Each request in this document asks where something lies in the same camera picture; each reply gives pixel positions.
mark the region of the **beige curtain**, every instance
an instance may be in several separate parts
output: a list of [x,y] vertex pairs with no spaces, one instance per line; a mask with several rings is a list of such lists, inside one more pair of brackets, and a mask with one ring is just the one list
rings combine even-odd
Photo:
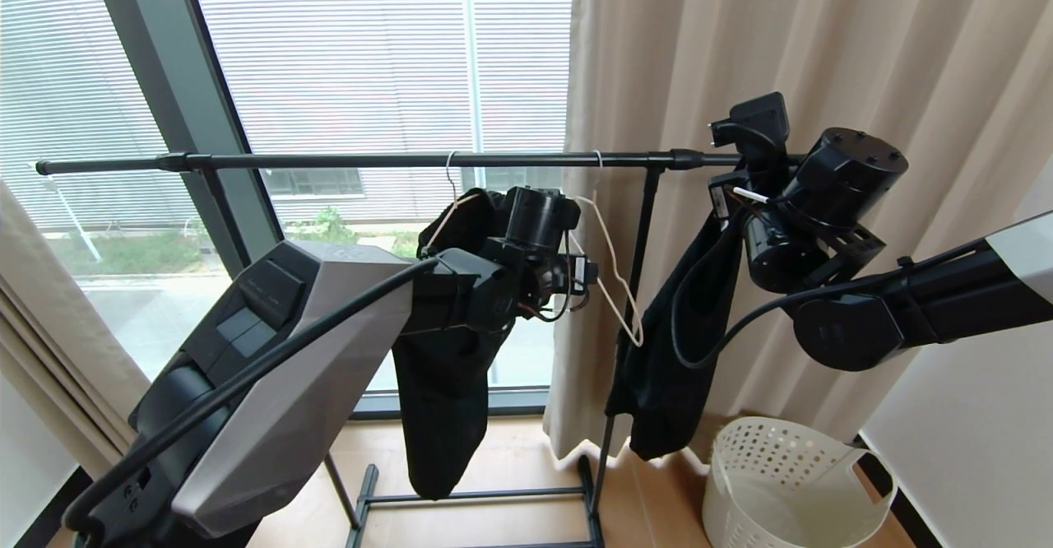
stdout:
[[150,385],[0,182],[0,372],[96,477]]
[[[574,0],[572,24],[571,151],[712,151],[708,122],[775,90],[786,95],[793,152],[827,126],[901,149],[910,171],[862,221],[888,241],[871,271],[1007,224],[1053,152],[1051,0]],[[706,183],[718,172],[662,177],[644,305],[709,213]],[[642,172],[574,171],[568,188],[588,192],[600,174],[599,202],[628,275]],[[581,232],[590,254],[605,258],[595,224]],[[770,298],[740,272],[733,321]],[[617,328],[595,300],[557,328],[545,427],[558,455],[599,443]],[[786,316],[769,315],[721,355],[707,412],[779,415],[847,439],[912,356],[836,372],[800,351]]]

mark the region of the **road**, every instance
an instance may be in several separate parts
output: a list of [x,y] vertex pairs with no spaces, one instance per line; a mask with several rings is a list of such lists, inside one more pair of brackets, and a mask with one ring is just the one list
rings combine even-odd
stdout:
[[[102,319],[153,379],[230,285],[225,274],[78,279]],[[553,326],[520,319],[501,347],[491,385],[548,386],[552,377]],[[391,354],[370,390],[397,388]]]

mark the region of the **window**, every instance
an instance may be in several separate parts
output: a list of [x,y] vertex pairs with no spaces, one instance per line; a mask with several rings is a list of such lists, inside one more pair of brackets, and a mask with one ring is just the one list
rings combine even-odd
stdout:
[[[572,0],[199,1],[253,153],[562,150]],[[466,169],[455,181],[503,191],[558,188],[560,176]],[[264,180],[286,236],[406,255],[453,196],[442,169],[356,177]],[[323,198],[355,184],[349,194],[367,196]],[[552,339],[551,325],[520,322],[492,384],[548,385]],[[378,380],[393,386],[390,370]]]
[[31,169],[168,151],[103,0],[0,0],[0,175],[154,377],[230,277],[178,175]]
[[361,196],[358,170],[266,170],[263,181],[272,196]]

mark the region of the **black garment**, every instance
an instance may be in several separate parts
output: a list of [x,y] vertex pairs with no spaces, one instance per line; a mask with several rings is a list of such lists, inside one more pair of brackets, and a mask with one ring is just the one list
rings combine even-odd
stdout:
[[[676,335],[684,358],[707,356],[728,327],[742,252],[739,231],[733,219],[721,232],[720,220],[710,215],[643,312],[643,346],[629,345],[616,357],[605,412],[633,415],[630,447],[643,459],[683,449],[695,435],[716,361],[697,371],[680,364],[673,351],[672,314],[678,313]],[[674,307],[680,288],[680,305]]]
[[[488,237],[504,235],[509,220],[501,211],[504,196],[473,189],[464,197],[473,194],[479,196],[459,203],[435,249],[478,253]],[[446,213],[449,207],[420,233],[418,255]],[[504,332],[492,334],[456,328],[399,336],[392,346],[406,465],[418,495],[448,496],[468,468],[486,432],[486,372],[510,332],[512,322]]]

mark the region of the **clothes rack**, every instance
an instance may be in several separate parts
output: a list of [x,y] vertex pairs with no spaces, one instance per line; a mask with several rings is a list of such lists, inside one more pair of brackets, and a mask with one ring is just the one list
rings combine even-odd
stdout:
[[[234,249],[242,267],[252,262],[230,200],[219,179],[221,170],[245,169],[331,169],[331,168],[642,168],[647,170],[643,180],[643,198],[640,204],[640,217],[637,222],[636,241],[633,249],[633,262],[629,275],[629,290],[636,295],[640,285],[640,274],[643,269],[643,256],[647,253],[647,240],[651,230],[651,218],[654,213],[655,196],[658,193],[658,181],[661,174],[669,171],[684,171],[703,167],[732,167],[739,161],[738,155],[713,155],[690,150],[672,150],[669,152],[647,153],[461,153],[455,155],[437,154],[358,154],[358,155],[206,155],[198,153],[171,153],[154,159],[110,159],[85,161],[41,161],[37,163],[37,172],[42,175],[74,174],[84,172],[110,172],[127,170],[162,170],[166,172],[194,172],[204,179],[210,194],[215,199],[217,210],[223,226],[231,234]],[[627,301],[623,311],[625,324],[632,324],[632,306]],[[618,332],[615,345],[616,355],[628,351],[629,336],[621,330]],[[603,438],[600,443],[599,462],[596,466],[595,483],[589,458],[584,455],[578,458],[577,470],[581,485],[574,487],[537,488],[496,490],[483,492],[455,492],[443,498],[445,501],[516,498],[531,496],[581,495],[589,527],[589,540],[580,542],[563,542],[549,544],[530,544],[519,546],[502,546],[500,548],[603,548],[603,532],[599,520],[599,504],[607,473],[607,459],[611,454],[611,441],[614,434],[614,415],[607,415],[603,427]],[[370,512],[382,506],[397,506],[406,503],[425,501],[414,494],[376,495],[377,480],[380,470],[376,465],[366,467],[362,478],[361,490],[357,503],[352,504],[346,487],[337,472],[332,455],[325,455],[323,461],[340,505],[351,525],[347,534],[346,548],[358,548],[365,532]]]

